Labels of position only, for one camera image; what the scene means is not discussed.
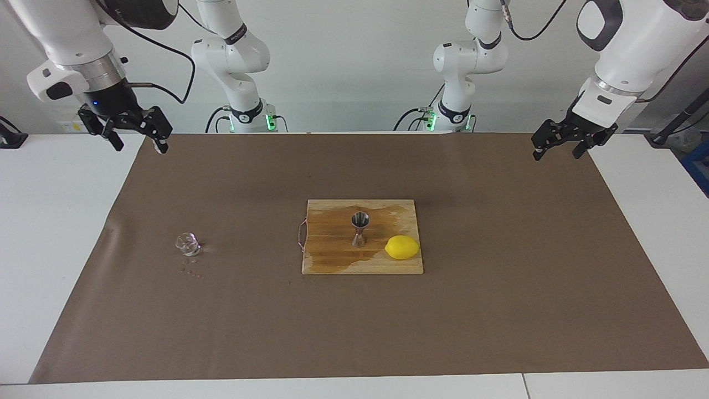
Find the black table clamp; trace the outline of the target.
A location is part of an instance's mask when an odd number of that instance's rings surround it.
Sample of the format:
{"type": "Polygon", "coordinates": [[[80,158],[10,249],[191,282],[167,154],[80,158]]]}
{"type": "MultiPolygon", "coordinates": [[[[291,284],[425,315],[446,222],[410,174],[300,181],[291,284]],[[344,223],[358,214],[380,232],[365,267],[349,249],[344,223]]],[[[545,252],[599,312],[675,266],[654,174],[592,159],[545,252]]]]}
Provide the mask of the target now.
{"type": "Polygon", "coordinates": [[[0,149],[19,149],[28,136],[15,124],[0,115],[0,149]]]}

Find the steel double jigger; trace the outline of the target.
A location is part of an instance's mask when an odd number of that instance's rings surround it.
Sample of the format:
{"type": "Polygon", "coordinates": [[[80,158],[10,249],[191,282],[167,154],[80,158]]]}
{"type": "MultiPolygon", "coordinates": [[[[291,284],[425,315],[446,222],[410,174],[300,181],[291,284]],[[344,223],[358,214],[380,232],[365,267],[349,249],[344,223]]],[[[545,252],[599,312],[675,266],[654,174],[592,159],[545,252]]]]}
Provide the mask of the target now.
{"type": "Polygon", "coordinates": [[[364,231],[367,229],[370,222],[370,217],[366,212],[356,212],[351,217],[352,227],[355,229],[355,234],[352,240],[353,247],[363,247],[365,245],[366,239],[364,236],[364,231]]]}

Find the yellow lemon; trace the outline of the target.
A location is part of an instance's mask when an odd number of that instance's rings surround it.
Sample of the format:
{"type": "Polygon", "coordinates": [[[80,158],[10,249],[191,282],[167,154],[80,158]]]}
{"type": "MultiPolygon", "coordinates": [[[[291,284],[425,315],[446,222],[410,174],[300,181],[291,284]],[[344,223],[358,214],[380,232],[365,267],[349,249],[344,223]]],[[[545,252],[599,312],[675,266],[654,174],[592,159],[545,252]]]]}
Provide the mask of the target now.
{"type": "Polygon", "coordinates": [[[388,240],[384,250],[395,260],[406,260],[419,252],[420,244],[408,235],[396,235],[388,240]]]}

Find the black stand pole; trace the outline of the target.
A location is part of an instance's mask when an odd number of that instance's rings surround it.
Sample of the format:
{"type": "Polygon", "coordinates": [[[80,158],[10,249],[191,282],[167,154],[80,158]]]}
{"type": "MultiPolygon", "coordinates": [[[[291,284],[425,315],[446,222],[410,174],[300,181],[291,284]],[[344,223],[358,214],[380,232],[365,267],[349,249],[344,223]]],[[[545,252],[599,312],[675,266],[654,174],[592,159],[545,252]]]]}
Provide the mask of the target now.
{"type": "Polygon", "coordinates": [[[699,109],[704,106],[707,101],[709,101],[709,88],[706,88],[701,94],[699,94],[699,96],[697,96],[697,98],[695,98],[689,106],[684,108],[684,110],[674,117],[663,129],[661,129],[661,131],[659,131],[659,133],[647,135],[646,139],[649,144],[655,147],[666,144],[669,136],[675,134],[679,126],[699,111],[699,109]]]}

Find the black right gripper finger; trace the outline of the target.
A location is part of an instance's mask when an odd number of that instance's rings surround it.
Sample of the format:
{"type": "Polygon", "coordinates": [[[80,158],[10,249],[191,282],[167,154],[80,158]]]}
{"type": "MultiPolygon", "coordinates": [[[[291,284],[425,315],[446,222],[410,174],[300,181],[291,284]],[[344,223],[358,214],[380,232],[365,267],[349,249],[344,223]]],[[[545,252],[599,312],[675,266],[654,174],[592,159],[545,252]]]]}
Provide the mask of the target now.
{"type": "Polygon", "coordinates": [[[116,124],[111,117],[102,117],[94,113],[88,106],[78,109],[78,116],[87,132],[92,136],[101,136],[108,141],[116,151],[122,151],[124,142],[116,133],[116,124]]]}
{"type": "Polygon", "coordinates": [[[159,154],[167,153],[169,150],[167,140],[173,128],[159,106],[140,111],[129,111],[127,112],[126,122],[130,130],[134,130],[151,139],[155,150],[159,154]]]}

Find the wooden cutting board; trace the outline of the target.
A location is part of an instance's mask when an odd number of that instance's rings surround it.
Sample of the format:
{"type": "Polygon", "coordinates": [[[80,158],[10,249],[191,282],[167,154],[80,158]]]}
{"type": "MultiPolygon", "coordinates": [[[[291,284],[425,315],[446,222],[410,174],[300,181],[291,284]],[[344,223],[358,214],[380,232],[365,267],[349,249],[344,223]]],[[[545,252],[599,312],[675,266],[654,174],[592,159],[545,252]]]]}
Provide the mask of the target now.
{"type": "Polygon", "coordinates": [[[395,260],[384,250],[396,235],[420,242],[413,199],[308,199],[299,245],[304,275],[421,275],[421,252],[395,260]],[[363,247],[353,247],[351,217],[366,212],[370,222],[363,247]]]}

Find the small clear glass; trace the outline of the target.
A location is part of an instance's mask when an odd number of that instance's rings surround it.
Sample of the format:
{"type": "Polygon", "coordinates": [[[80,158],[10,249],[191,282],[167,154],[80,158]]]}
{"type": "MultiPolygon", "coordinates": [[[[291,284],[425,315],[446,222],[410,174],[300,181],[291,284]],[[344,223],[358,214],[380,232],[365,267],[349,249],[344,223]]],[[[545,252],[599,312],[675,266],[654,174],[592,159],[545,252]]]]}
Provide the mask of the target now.
{"type": "Polygon", "coordinates": [[[198,243],[197,237],[192,232],[184,232],[178,235],[174,246],[181,255],[187,257],[197,256],[202,251],[202,245],[198,243]]]}

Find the white box with yellow labels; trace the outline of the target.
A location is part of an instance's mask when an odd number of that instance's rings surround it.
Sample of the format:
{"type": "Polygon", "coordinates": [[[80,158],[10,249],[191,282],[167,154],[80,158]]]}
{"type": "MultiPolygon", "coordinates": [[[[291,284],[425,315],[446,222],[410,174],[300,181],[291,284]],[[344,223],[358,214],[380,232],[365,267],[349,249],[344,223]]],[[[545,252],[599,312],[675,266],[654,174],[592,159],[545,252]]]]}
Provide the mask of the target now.
{"type": "Polygon", "coordinates": [[[60,126],[64,134],[87,134],[88,131],[83,122],[76,114],[60,115],[56,119],[56,123],[60,126]]]}

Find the blue crate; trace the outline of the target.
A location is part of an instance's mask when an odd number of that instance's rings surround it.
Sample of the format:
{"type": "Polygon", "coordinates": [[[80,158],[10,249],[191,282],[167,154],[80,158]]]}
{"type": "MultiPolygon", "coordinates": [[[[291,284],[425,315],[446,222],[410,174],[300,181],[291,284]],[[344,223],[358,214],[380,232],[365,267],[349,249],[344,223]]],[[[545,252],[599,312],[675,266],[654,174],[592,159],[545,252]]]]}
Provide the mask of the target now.
{"type": "Polygon", "coordinates": [[[709,198],[709,139],[684,156],[680,164],[696,186],[709,198]]]}

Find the brown paper table mat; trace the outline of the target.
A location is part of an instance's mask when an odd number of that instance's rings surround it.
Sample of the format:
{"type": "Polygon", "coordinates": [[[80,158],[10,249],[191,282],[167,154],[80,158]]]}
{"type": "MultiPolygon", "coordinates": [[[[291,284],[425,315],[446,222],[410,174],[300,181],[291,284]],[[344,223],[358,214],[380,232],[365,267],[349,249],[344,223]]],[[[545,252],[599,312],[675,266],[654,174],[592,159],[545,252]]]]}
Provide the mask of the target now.
{"type": "Polygon", "coordinates": [[[144,141],[30,381],[709,368],[592,159],[532,152],[524,134],[144,141]],[[424,273],[304,275],[309,199],[413,199],[424,273]]]}

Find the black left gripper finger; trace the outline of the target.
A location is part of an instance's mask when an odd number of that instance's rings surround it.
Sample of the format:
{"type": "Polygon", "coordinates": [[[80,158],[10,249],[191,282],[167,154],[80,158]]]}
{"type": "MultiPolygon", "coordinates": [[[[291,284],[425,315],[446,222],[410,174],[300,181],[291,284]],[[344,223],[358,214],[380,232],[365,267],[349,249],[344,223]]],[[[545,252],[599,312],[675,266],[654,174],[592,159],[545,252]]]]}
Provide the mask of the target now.
{"type": "Polygon", "coordinates": [[[545,120],[532,135],[534,160],[540,161],[549,149],[564,144],[569,138],[569,127],[570,124],[565,121],[557,123],[551,119],[545,120]]]}
{"type": "Polygon", "coordinates": [[[572,156],[574,156],[574,158],[578,160],[582,156],[587,154],[587,152],[590,149],[592,149],[593,147],[596,147],[596,146],[601,146],[601,143],[599,143],[596,139],[594,139],[594,138],[584,139],[583,141],[578,142],[578,144],[572,150],[572,156]]]}

